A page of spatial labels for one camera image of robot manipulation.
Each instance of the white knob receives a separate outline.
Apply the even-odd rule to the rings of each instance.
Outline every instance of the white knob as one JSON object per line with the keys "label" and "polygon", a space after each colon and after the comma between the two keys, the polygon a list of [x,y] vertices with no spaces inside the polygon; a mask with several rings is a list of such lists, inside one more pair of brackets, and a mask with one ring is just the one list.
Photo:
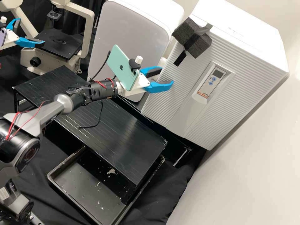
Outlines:
{"label": "white knob", "polygon": [[137,63],[137,64],[141,64],[142,63],[142,61],[143,61],[143,57],[142,56],[137,56],[136,58],[135,58],[135,62]]}
{"label": "white knob", "polygon": [[6,21],[7,21],[7,18],[6,18],[6,17],[1,17],[1,19],[0,19],[0,22],[1,22],[1,23],[6,23]]}

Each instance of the red wire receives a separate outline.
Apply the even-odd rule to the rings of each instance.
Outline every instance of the red wire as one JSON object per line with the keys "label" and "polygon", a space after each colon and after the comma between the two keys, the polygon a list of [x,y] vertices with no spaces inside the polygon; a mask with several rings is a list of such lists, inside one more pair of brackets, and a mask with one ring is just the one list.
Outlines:
{"label": "red wire", "polygon": [[112,83],[112,88],[114,87],[114,84],[113,84],[113,80],[111,78],[106,78],[106,80],[110,80],[110,82]]}
{"label": "red wire", "polygon": [[32,120],[32,119],[37,115],[37,113],[40,111],[42,105],[43,105],[45,102],[48,102],[48,100],[43,101],[43,102],[41,103],[41,105],[40,105],[40,107],[38,108],[37,112],[36,112],[29,120],[27,120],[22,126],[20,126],[19,129],[17,129],[17,131],[16,131],[15,133],[13,133],[13,135],[11,136],[11,138],[10,138],[9,140],[11,140],[11,139],[19,132],[19,130],[21,130],[22,127],[25,126],[26,123],[28,123],[30,120]]}
{"label": "red wire", "polygon": [[12,132],[13,124],[15,123],[15,120],[16,120],[16,118],[17,118],[17,116],[18,116],[19,114],[21,114],[21,112],[17,112],[17,113],[15,114],[15,116],[14,116],[14,118],[13,118],[13,120],[12,120],[12,123],[11,123],[11,125],[10,125],[10,127],[9,127],[9,130],[8,130],[8,133],[7,133],[7,136],[6,136],[5,140],[8,140],[8,138],[9,138],[9,136],[10,136],[10,133]]}
{"label": "red wire", "polygon": [[104,84],[102,84],[100,81],[95,81],[97,84],[100,84],[102,87],[104,87],[106,89],[106,86]]}

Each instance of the black plastic tray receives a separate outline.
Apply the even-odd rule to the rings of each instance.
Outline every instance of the black plastic tray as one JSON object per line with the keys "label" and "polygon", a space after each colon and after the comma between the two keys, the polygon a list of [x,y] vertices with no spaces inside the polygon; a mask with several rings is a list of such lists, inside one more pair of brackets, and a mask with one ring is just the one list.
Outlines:
{"label": "black plastic tray", "polygon": [[47,178],[94,222],[99,225],[117,225],[160,168],[164,157],[161,155],[158,157],[150,169],[151,173],[140,186],[140,190],[136,191],[136,196],[125,205],[118,195],[85,168],[88,154],[93,153],[86,147],[82,147],[55,167]]}

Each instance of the black table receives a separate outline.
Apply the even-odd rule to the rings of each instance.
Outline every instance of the black table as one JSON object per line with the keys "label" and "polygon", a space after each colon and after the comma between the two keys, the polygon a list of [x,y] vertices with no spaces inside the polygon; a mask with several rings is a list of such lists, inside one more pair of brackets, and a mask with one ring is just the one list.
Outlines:
{"label": "black table", "polygon": [[[69,86],[81,82],[83,80],[79,76],[63,66],[15,86],[15,102],[18,102],[18,95],[22,95],[33,105],[39,106],[45,100],[52,100],[56,94],[64,93]],[[102,102],[101,121],[95,128],[78,130],[78,126],[97,124],[100,102],[79,107],[68,115],[60,115],[55,121],[131,182],[128,194],[123,197],[126,201],[167,142],[113,101],[105,99]]]}

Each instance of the black cable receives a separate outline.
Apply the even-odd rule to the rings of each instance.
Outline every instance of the black cable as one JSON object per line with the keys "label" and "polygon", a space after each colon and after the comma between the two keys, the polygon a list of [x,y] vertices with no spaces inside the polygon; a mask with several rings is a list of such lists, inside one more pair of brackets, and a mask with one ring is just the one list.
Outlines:
{"label": "black cable", "polygon": [[94,126],[88,126],[88,127],[77,127],[78,128],[78,130],[80,130],[80,129],[87,129],[87,128],[94,128],[94,127],[96,127],[96,126],[98,126],[98,124],[100,123],[100,121],[101,121],[101,113],[102,113],[102,109],[103,109],[103,102],[102,101],[100,101],[101,102],[101,111],[100,111],[100,115],[99,115],[99,120],[98,120],[98,123],[96,124],[96,125],[94,125]]}
{"label": "black cable", "polygon": [[108,58],[109,58],[109,55],[110,55],[110,51],[108,51],[108,53],[107,53],[107,57],[106,57],[105,62],[103,63],[103,65],[101,66],[101,68],[98,70],[98,72],[90,79],[90,82],[98,75],[98,73],[100,73],[100,71],[101,71],[102,68],[104,67],[105,63],[107,62],[107,60],[108,60]]}

